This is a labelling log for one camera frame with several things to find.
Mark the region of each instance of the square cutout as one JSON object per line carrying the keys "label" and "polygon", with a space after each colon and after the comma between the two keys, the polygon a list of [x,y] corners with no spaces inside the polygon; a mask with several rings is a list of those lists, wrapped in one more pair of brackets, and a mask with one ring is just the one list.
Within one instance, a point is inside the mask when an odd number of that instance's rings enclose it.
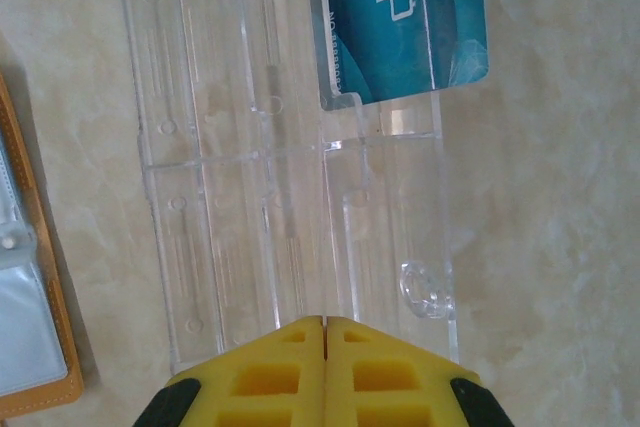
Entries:
{"label": "square cutout", "polygon": [[426,407],[361,407],[357,412],[358,427],[433,427],[431,412]]}
{"label": "square cutout", "polygon": [[351,332],[350,330],[347,330],[344,333],[344,341],[345,342],[370,342],[369,339],[367,339],[365,336],[360,335],[360,334],[356,334],[355,332]]}
{"label": "square cutout", "polygon": [[420,382],[408,362],[398,360],[365,360],[353,365],[353,390],[384,392],[417,390]]}
{"label": "square cutout", "polygon": [[232,395],[297,394],[300,366],[296,364],[255,364],[236,380]]}
{"label": "square cutout", "polygon": [[294,343],[301,343],[304,342],[307,339],[307,334],[305,332],[294,332],[293,334],[289,334],[287,335],[283,342],[294,342]]}
{"label": "square cutout", "polygon": [[291,412],[222,412],[216,427],[291,427]]}

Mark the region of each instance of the clear plastic card holder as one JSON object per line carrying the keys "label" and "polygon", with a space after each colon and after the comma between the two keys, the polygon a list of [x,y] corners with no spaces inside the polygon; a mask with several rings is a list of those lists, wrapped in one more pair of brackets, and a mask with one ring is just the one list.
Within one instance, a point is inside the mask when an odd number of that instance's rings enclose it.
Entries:
{"label": "clear plastic card holder", "polygon": [[305,315],[456,359],[437,94],[340,93],[327,0],[123,0],[174,371]]}
{"label": "clear plastic card holder", "polygon": [[0,396],[67,375],[36,248],[0,138]]}

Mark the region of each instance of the plastic tray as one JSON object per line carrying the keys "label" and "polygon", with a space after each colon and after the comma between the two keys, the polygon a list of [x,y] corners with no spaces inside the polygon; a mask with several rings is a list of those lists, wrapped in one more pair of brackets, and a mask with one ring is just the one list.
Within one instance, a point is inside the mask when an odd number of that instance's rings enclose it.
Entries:
{"label": "plastic tray", "polygon": [[457,358],[437,94],[337,92],[327,0],[124,0],[174,371],[309,314]]}

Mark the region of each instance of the brown leather wallet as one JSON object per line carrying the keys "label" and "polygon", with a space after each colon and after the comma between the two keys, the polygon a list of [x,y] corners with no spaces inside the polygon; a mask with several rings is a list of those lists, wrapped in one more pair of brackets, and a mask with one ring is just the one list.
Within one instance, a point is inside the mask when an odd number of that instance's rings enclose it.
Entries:
{"label": "brown leather wallet", "polygon": [[38,236],[38,265],[46,281],[49,306],[68,369],[67,376],[62,380],[0,397],[0,419],[7,419],[73,402],[82,394],[83,383],[42,203],[18,119],[2,75],[0,75],[0,130],[25,210]]}

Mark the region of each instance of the marble surface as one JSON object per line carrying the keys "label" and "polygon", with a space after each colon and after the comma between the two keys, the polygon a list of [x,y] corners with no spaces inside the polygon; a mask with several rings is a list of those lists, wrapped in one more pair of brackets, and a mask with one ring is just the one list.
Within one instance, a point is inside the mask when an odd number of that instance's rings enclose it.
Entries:
{"label": "marble surface", "polygon": [[[490,77],[443,95],[462,362],[518,426],[640,425],[640,7],[487,10]],[[131,425],[168,341],[121,1],[0,0],[0,68],[31,112],[87,380],[9,426]]]}

